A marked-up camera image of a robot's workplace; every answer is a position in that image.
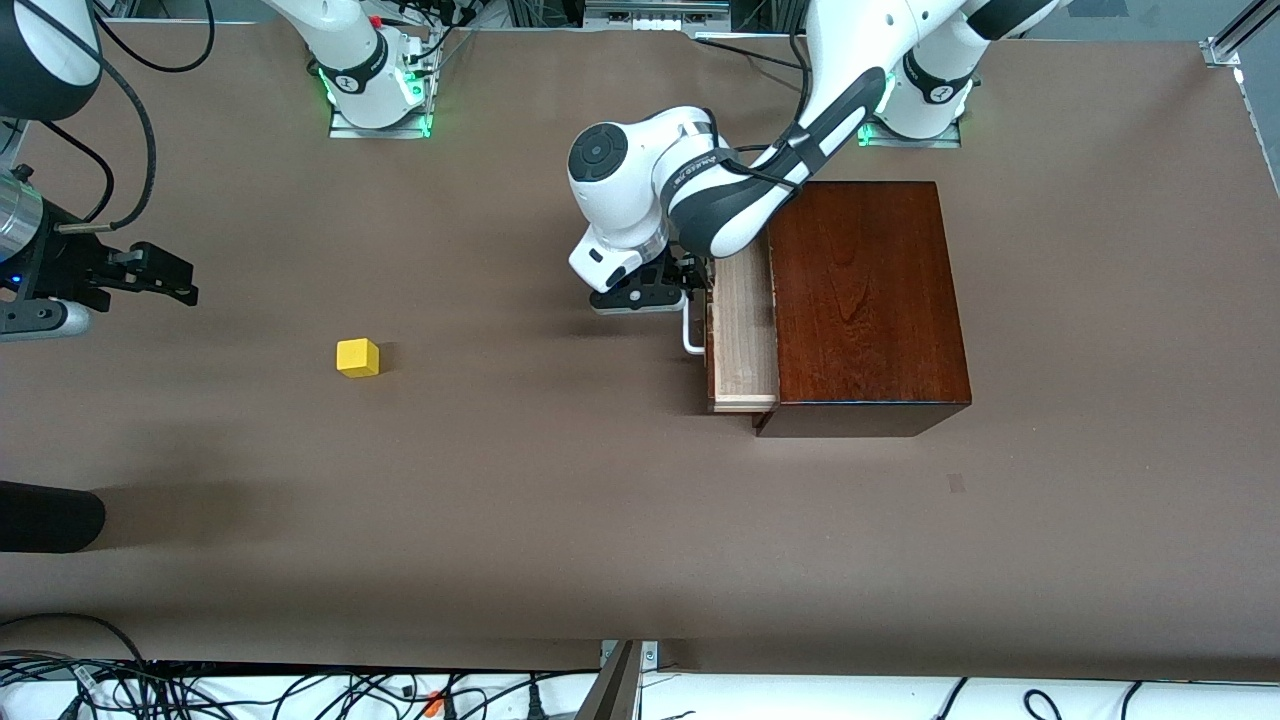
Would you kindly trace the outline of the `wooden drawer with white handle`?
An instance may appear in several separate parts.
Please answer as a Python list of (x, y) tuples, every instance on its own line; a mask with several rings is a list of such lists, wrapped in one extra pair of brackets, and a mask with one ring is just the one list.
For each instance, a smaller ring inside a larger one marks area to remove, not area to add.
[(771, 255), (764, 240), (714, 263), (703, 316), (709, 410), (772, 411), (780, 401), (780, 369)]

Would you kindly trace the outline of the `yellow cube block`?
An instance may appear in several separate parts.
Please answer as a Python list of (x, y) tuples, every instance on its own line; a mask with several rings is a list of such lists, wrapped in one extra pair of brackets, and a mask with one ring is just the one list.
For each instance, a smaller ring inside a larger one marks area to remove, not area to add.
[(335, 369), (348, 378), (369, 378), (381, 372), (381, 351), (369, 338), (342, 340), (335, 343)]

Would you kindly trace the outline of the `dark brown wooden cabinet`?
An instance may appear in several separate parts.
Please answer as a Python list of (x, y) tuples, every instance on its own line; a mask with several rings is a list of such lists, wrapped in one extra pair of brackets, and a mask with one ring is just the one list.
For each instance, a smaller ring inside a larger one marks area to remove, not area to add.
[(762, 438), (911, 438), (972, 406), (940, 191), (818, 181), (765, 227), (778, 395)]

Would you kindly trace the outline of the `grey power strip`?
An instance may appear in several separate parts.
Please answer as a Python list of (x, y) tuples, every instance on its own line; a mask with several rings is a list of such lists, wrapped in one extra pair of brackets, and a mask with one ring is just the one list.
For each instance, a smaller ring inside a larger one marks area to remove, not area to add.
[(728, 33), (730, 0), (581, 0), (585, 29)]

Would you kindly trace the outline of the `black ribbed cylinder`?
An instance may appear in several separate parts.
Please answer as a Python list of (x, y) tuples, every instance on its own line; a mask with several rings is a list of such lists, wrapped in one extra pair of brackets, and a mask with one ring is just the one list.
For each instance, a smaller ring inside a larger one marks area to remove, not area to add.
[(0, 552), (76, 553), (105, 523), (105, 505), (92, 492), (0, 480)]

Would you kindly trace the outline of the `small aluminium mounting plate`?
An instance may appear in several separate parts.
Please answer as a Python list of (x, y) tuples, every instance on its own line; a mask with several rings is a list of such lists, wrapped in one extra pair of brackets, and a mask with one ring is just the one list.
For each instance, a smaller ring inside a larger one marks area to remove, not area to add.
[[(617, 650), (622, 648), (623, 641), (609, 639), (600, 643), (599, 666), (604, 669)], [(660, 670), (660, 646), (658, 641), (632, 641), (637, 653), (637, 666), (641, 674), (657, 673)]]

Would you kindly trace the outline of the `dark grey metal beam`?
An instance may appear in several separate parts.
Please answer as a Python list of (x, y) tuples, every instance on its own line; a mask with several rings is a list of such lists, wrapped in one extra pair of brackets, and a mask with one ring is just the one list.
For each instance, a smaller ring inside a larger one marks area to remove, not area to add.
[(573, 720), (635, 720), (644, 660), (641, 641), (617, 641)]

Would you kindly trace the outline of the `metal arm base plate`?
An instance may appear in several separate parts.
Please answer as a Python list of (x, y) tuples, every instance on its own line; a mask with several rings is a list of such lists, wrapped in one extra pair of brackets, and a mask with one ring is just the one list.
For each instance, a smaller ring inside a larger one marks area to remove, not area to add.
[(397, 123), (381, 128), (362, 128), (352, 124), (335, 106), (330, 105), (330, 138), (389, 138), (417, 140), (429, 138), (433, 132), (431, 102), (412, 108)]
[(860, 126), (856, 132), (856, 141), (860, 147), (896, 147), (896, 149), (960, 149), (963, 146), (960, 122), (952, 120), (940, 135), (928, 138), (911, 138), (895, 133), (878, 117)]

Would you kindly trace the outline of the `aluminium frame profile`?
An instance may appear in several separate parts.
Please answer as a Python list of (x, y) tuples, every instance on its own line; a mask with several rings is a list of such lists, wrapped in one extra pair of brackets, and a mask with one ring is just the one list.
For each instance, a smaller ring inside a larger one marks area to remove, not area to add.
[(1280, 20), (1280, 0), (1249, 0), (1216, 35), (1199, 41), (1207, 67), (1238, 67), (1239, 53)]

